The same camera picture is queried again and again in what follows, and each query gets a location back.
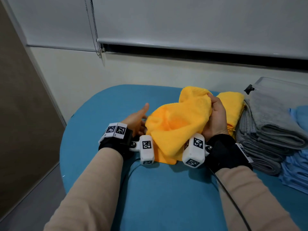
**blue towel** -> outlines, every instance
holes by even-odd
[[[290,109],[290,115],[303,130],[308,132],[308,106]],[[281,167],[279,179],[283,185],[308,194],[308,149],[287,156]]]

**brown door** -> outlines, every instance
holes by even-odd
[[[0,1],[0,218],[59,161],[63,131]]]

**yellow towel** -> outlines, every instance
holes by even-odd
[[[147,135],[154,140],[155,161],[175,164],[182,161],[183,145],[195,133],[201,133],[212,113],[209,91],[199,87],[185,87],[179,102],[156,109],[146,121]],[[227,113],[231,135],[243,109],[244,96],[237,92],[220,93]]]

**black wristband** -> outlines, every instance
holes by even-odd
[[[133,155],[133,152],[129,151],[129,144],[131,142],[132,137],[133,137],[133,131],[127,128],[123,139],[118,139],[115,137],[104,138],[101,141],[98,150],[104,147],[109,147],[118,151],[123,157],[123,159],[128,159]]]
[[[213,136],[206,143],[212,146],[212,149],[205,159],[205,165],[214,173],[222,168],[235,168],[240,165],[247,166],[252,170],[251,164],[235,143],[236,141],[230,135]]]

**person's left hand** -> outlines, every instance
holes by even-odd
[[[146,103],[138,112],[130,114],[127,118],[121,121],[121,123],[127,124],[127,128],[133,131],[133,137],[136,135],[145,135],[147,132],[145,121],[142,119],[148,118],[145,113],[149,110],[149,106],[149,103]]]

